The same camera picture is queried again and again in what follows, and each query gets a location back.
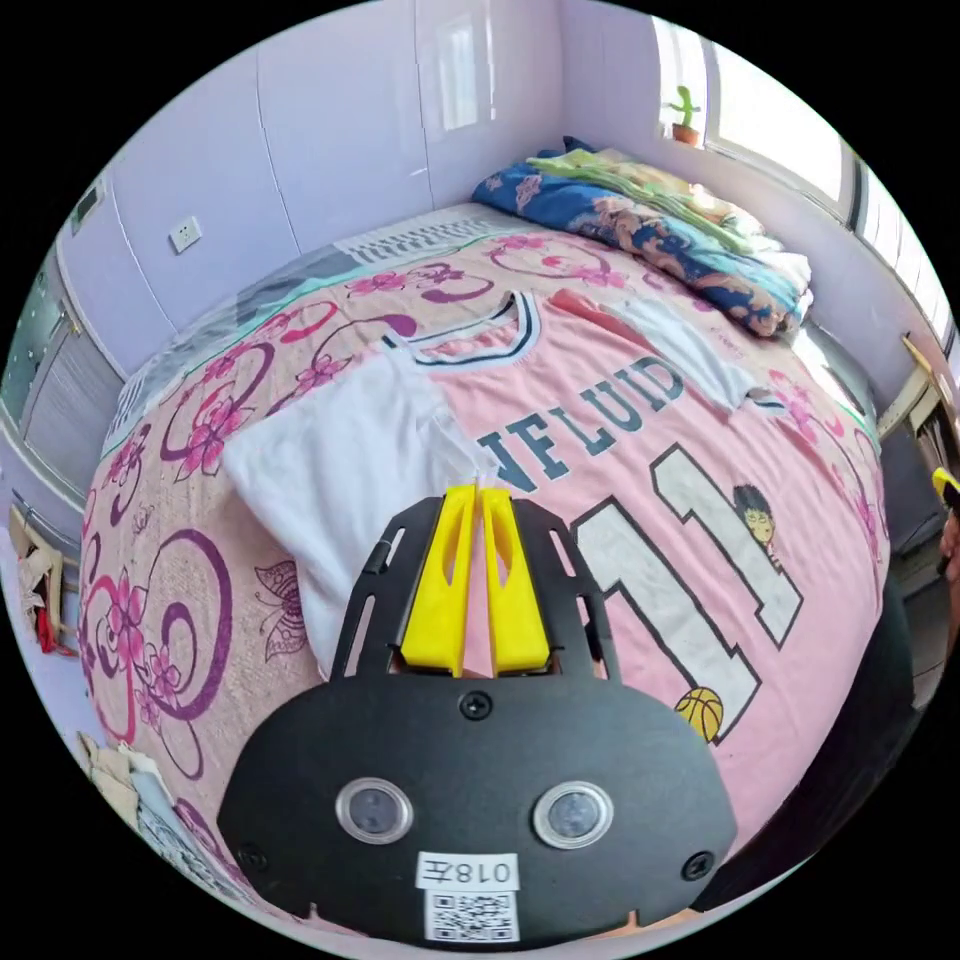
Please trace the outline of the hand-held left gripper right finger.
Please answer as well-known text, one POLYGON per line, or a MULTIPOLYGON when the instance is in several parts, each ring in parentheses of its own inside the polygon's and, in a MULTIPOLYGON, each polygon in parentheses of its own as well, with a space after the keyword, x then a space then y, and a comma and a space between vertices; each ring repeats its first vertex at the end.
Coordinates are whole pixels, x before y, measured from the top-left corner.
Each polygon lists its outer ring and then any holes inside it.
POLYGON ((550 647, 509 493, 480 491, 487 624, 495 674, 544 671, 550 647))

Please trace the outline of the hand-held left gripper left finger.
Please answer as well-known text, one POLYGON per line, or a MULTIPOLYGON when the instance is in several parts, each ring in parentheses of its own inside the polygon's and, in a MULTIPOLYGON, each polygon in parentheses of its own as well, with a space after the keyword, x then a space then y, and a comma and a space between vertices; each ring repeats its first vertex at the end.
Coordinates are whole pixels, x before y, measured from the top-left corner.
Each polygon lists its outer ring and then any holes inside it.
POLYGON ((451 487, 439 507, 400 645, 413 670, 462 675, 476 494, 451 487))

